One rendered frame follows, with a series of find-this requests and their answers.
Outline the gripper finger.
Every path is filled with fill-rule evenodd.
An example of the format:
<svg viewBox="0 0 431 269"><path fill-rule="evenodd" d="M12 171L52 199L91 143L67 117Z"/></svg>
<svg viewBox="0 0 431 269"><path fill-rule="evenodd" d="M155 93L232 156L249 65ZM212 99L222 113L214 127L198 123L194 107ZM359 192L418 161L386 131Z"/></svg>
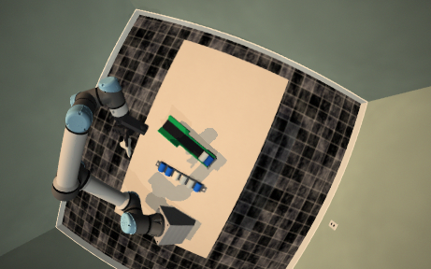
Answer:
<svg viewBox="0 0 431 269"><path fill-rule="evenodd" d="M123 141L120 143L121 147L126 149L128 157L131 156L131 138L127 132L124 132Z"/></svg>

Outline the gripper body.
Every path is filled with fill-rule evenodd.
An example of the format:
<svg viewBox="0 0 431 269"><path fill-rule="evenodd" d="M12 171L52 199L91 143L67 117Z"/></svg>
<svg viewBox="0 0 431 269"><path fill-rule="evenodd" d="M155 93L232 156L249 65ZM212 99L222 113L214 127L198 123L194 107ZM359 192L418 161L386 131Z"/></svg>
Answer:
<svg viewBox="0 0 431 269"><path fill-rule="evenodd" d="M125 119L129 115L129 113L130 112L128 110L128 112L125 115L121 116L121 117L114 117L110 113L110 116L113 117L114 120L116 121L115 124L113 125L113 129L114 129L114 131L116 132L117 135L124 136L124 132L127 132L128 135L131 136L135 132L134 130L129 129L128 127L125 127L124 125L122 125L122 120Z"/></svg>

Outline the blue plastic bar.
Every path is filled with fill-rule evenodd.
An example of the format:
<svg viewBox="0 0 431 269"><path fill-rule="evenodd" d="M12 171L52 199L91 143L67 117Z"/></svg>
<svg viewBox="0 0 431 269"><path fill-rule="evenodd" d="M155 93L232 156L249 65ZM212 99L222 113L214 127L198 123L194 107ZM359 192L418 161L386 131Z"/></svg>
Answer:
<svg viewBox="0 0 431 269"><path fill-rule="evenodd" d="M206 166L209 166L212 162L213 162L214 158L211 157L210 155L204 160L204 164Z"/></svg>
<svg viewBox="0 0 431 269"><path fill-rule="evenodd" d="M165 171L165 175L168 176L168 177L170 177L171 174L172 174L173 169L174 168L172 168L171 166L168 166L167 169L166 169L166 171Z"/></svg>
<svg viewBox="0 0 431 269"><path fill-rule="evenodd" d="M165 167L166 167L166 164L165 163L161 163L160 166L159 166L158 171L161 172L161 173L163 173L165 171Z"/></svg>
<svg viewBox="0 0 431 269"><path fill-rule="evenodd" d="M195 192L199 192L199 190L201 189L201 187L202 187L202 184L200 182L196 182L196 184L194 186L194 191Z"/></svg>

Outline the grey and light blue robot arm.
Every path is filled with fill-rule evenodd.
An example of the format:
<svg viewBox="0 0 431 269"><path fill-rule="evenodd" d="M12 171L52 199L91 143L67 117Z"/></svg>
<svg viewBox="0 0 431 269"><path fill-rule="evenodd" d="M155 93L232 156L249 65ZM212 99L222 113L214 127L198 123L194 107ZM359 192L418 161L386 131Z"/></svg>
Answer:
<svg viewBox="0 0 431 269"><path fill-rule="evenodd" d="M165 230L165 219L161 213L143 215L136 192L121 192L109 186L92 176L81 160L95 109L108 105L114 117L121 117L129 110L117 78L103 78L98 85L99 87L78 92L70 97L71 108L65 117L66 126L57 178L53 180L51 192L57 200L66 202L73 200L79 191L84 190L123 211L121 227L126 234L160 237Z"/></svg>

